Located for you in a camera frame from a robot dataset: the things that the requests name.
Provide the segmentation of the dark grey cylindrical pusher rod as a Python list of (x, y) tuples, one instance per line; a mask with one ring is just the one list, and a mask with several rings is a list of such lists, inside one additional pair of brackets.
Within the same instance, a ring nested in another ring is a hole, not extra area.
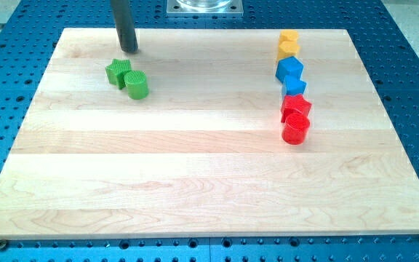
[(136, 53), (138, 43), (130, 0), (110, 0), (110, 4), (121, 50)]

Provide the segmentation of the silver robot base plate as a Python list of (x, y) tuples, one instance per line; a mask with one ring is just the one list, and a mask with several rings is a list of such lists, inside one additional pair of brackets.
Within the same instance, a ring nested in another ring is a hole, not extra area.
[(165, 4), (170, 17), (244, 14), (242, 0), (166, 0)]

